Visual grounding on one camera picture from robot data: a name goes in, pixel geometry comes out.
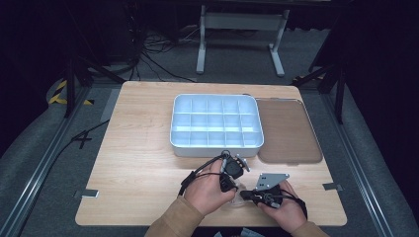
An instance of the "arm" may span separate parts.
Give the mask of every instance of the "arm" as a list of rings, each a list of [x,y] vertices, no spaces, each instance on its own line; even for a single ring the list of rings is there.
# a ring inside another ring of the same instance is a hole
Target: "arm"
[[[293,190],[293,187],[290,185],[290,183],[288,183],[288,181],[281,182],[280,187],[281,190],[285,190],[298,198],[295,191]],[[328,236],[313,222],[307,221],[301,207],[294,200],[284,198],[283,203],[278,209],[268,207],[261,202],[258,203],[258,206],[266,214],[274,218],[281,226],[281,228],[291,233],[294,237]]]
[[[178,197],[164,214],[154,221],[145,236],[191,236],[204,217],[232,200],[235,190],[223,193],[219,187],[222,161],[205,167],[185,190],[185,197]]]
[[[151,224],[145,236],[191,236],[204,217],[187,200],[178,197],[164,214]]]

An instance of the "person's right hand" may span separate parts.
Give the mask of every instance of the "person's right hand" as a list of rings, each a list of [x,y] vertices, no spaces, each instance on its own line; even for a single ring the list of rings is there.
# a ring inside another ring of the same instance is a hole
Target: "person's right hand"
[[[290,194],[294,195],[296,198],[295,191],[288,181],[283,181],[280,183],[281,190],[285,190]],[[285,231],[293,233],[301,225],[307,222],[304,213],[302,212],[301,207],[294,200],[283,198],[283,203],[281,206],[276,208],[271,208],[261,202],[258,203],[259,208],[261,208],[266,214],[274,218],[277,223]]]

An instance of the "metal stand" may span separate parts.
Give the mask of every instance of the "metal stand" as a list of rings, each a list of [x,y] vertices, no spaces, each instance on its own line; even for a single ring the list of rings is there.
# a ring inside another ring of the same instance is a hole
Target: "metal stand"
[[[278,55],[281,38],[287,24],[290,11],[282,15],[237,14],[237,13],[212,13],[207,12],[206,6],[201,8],[200,22],[200,49],[198,51],[197,73],[203,74],[206,62],[206,29],[237,29],[256,31],[277,31],[275,43],[269,44],[272,60],[279,77],[285,75],[283,65]]]

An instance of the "metal frame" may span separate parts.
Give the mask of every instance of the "metal frame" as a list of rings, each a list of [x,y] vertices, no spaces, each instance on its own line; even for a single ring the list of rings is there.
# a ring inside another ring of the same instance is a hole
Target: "metal frame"
[[[0,237],[19,236],[21,234],[22,229],[25,226],[25,222],[37,201],[38,195],[41,192],[42,185],[45,182],[48,174],[48,170],[52,168],[56,160],[56,155],[62,146],[62,139],[68,131],[72,120],[77,114],[77,111],[83,106],[89,91],[90,88],[88,87],[82,87],[80,89],[74,110],[69,115],[69,117],[64,118],[59,125],[58,130],[52,139],[52,142],[43,155],[33,175],[26,184],[24,191],[15,204],[15,207],[3,224],[3,227],[0,230]]]
[[[351,145],[351,141],[346,133],[345,127],[335,117],[332,99],[328,94],[321,94],[320,97],[345,147],[346,154],[348,155],[349,167],[355,178],[355,181],[357,182],[361,195],[364,199],[364,202],[366,203],[367,209],[370,212],[379,236],[394,236],[384,216],[384,213],[381,210],[381,206],[378,203],[376,194],[361,166],[357,153]]]
[[[201,7],[200,49],[198,51],[197,73],[203,74],[206,62],[206,29],[238,29],[257,31],[277,31],[274,43],[269,44],[272,61],[279,77],[285,76],[284,68],[278,55],[278,48],[284,34],[290,11],[285,10],[282,15],[211,13],[206,6]]]

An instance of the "metal bracket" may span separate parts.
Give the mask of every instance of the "metal bracket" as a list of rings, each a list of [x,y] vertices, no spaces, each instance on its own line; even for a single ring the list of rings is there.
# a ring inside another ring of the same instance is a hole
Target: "metal bracket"
[[[84,190],[84,191],[76,191],[73,197],[76,199],[97,198],[98,195],[99,195],[99,191],[97,190]]]
[[[256,191],[269,190],[280,182],[289,178],[289,174],[260,174],[258,183],[256,184]]]
[[[344,191],[341,185],[336,185],[335,183],[323,184],[325,191],[336,190],[337,192]]]

